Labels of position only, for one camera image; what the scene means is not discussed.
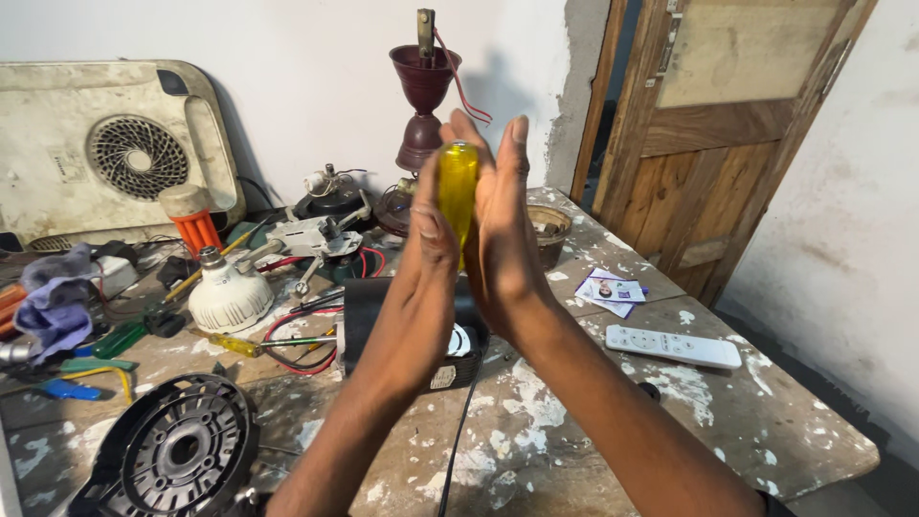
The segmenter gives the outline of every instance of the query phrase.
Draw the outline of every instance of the white remote control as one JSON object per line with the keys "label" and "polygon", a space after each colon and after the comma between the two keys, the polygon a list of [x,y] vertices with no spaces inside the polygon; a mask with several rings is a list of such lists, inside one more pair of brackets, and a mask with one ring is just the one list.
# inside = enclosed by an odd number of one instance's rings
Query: white remote control
{"label": "white remote control", "polygon": [[740,368],[742,364],[737,347],[729,341],[667,334],[619,325],[607,327],[607,348],[646,353],[674,361],[730,370]]}

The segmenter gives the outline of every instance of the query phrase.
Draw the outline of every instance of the hand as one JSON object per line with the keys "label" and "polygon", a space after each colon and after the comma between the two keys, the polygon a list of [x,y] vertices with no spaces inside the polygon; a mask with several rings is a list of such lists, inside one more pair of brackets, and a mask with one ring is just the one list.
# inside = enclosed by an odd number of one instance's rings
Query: hand
{"label": "hand", "polygon": [[454,109],[450,122],[440,128],[444,142],[459,138],[478,148],[475,214],[463,257],[472,293],[489,327],[515,345],[528,319],[558,304],[539,263],[536,232],[527,213],[528,131],[524,115],[508,122],[495,162],[462,111]]}
{"label": "hand", "polygon": [[447,354],[460,250],[437,209],[437,157],[418,176],[402,262],[354,372],[370,372],[380,388],[414,400]]}

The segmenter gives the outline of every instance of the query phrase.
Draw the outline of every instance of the white fan housing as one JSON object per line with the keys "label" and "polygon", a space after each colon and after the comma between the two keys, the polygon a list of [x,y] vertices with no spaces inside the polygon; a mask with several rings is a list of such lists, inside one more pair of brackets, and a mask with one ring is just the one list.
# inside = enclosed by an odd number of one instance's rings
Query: white fan housing
{"label": "white fan housing", "polygon": [[156,196],[187,182],[208,192],[218,230],[244,216],[217,97],[198,68],[0,64],[0,248],[178,236]]}

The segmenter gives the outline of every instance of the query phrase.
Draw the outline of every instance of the forearm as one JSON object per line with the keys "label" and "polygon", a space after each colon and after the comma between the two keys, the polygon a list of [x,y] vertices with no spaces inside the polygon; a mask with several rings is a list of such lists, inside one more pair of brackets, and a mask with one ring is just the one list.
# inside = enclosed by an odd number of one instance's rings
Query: forearm
{"label": "forearm", "polygon": [[307,451],[268,502],[268,517],[342,516],[390,429],[412,402],[358,368]]}
{"label": "forearm", "polygon": [[763,502],[641,391],[557,304],[512,342],[593,440],[645,517],[762,516]]}

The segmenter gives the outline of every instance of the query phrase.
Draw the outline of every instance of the door hinge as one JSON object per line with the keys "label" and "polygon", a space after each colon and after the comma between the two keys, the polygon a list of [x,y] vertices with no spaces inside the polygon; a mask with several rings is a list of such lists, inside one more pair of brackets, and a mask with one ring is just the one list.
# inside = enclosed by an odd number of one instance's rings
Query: door hinge
{"label": "door hinge", "polygon": [[661,62],[657,66],[658,75],[667,73],[667,67],[670,66],[670,56],[674,53],[676,34],[680,31],[680,22],[682,21],[683,13],[672,13],[670,15],[670,29],[667,30],[667,41],[664,43],[664,51],[661,52]]}
{"label": "door hinge", "polygon": [[823,85],[823,89],[820,91],[820,97],[826,97],[826,94],[830,93],[830,89],[833,88],[833,85],[836,84],[836,77],[839,76],[839,71],[843,69],[843,63],[845,63],[845,58],[849,55],[849,49],[852,48],[852,40],[845,41],[845,47],[843,51],[839,52],[839,57],[836,58],[836,63],[833,65],[833,71],[830,73],[830,76],[826,79],[826,84]]}

